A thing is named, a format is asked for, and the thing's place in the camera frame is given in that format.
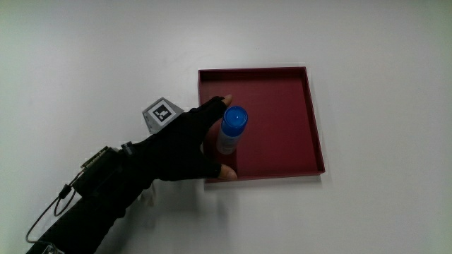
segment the blue cap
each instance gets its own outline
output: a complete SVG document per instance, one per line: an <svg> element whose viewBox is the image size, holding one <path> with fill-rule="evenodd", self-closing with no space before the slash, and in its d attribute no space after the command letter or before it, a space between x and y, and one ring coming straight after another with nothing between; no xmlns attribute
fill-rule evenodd
<svg viewBox="0 0 452 254"><path fill-rule="evenodd" d="M242 134L248 122L248 114L240 106L233 106L226 110L221 122L221 130L229 137L237 137Z"/></svg>

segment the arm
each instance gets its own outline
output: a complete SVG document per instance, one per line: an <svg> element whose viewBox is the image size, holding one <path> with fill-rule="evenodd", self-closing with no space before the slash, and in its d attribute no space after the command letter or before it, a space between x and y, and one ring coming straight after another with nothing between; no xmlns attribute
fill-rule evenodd
<svg viewBox="0 0 452 254"><path fill-rule="evenodd" d="M116 219L154 179L216 178L235 180L237 175L226 166L209 161L200 151L208 129L223 115L232 97L214 97L190 112L183 113L158 134L134 144L131 159L119 151L123 170L115 173L114 190L102 198L83 196L69 211L41 236L65 254L94 253ZM45 245L34 244L27 254L42 254Z"/></svg>

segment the white table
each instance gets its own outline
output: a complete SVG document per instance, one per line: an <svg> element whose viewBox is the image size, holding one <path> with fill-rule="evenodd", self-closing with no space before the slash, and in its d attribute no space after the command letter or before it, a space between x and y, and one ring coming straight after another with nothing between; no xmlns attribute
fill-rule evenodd
<svg viewBox="0 0 452 254"><path fill-rule="evenodd" d="M134 204L98 253L450 253L451 9L0 4L0 252L30 247L28 227L84 158L144 139L141 110L158 97L197 106L199 68L301 63L326 174L206 189L157 181L157 205Z"/></svg>

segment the tray rim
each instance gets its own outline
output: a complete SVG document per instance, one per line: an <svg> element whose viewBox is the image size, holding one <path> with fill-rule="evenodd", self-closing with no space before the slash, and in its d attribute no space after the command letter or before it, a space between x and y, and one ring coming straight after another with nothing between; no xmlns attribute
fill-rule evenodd
<svg viewBox="0 0 452 254"><path fill-rule="evenodd" d="M248 181L248 180L259 180L259 179L276 179L276 178L287 178L287 177L298 177L298 176L318 176L325 173L325 162L323 159L322 146L320 141L319 128L316 123L316 115L314 111L314 104L312 100L311 89L308 80L308 72L306 66L288 66L288 67L257 67L257 68L208 68L208 69L198 69L198 103L201 105L201 98L203 93L201 91L202 86L202 75L204 73L263 73L266 71L300 71L302 76L302 89L304 95L305 106L308 113L309 128L311 133L312 143L314 146L314 154L316 158L317 170L300 173L300 174L271 174L266 176L243 176L238 178L238 181ZM206 183L217 183L217 182L227 182L228 180L222 179L206 179Z"/></svg>

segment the fingertip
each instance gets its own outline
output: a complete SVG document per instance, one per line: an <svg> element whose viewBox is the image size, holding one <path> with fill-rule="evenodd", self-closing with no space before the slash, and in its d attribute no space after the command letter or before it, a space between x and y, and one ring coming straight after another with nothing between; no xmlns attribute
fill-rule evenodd
<svg viewBox="0 0 452 254"><path fill-rule="evenodd" d="M232 102L232 95L226 95L222 102L226 104L227 107L230 106Z"/></svg>
<svg viewBox="0 0 452 254"><path fill-rule="evenodd" d="M236 181L237 180L237 174L235 173L234 169L232 169L229 166L226 166L224 164L221 164L221 172L218 176L219 179L229 180L229 181Z"/></svg>

